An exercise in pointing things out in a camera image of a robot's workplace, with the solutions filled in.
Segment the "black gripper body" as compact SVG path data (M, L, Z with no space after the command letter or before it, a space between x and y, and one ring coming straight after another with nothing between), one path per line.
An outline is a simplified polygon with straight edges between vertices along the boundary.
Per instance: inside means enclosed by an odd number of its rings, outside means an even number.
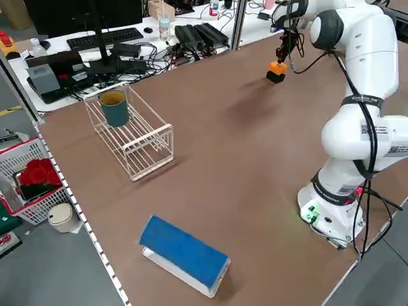
M280 36L281 45L276 49L285 53L291 54L293 49L297 46L297 41L300 37L300 33L297 31L284 30L283 34Z

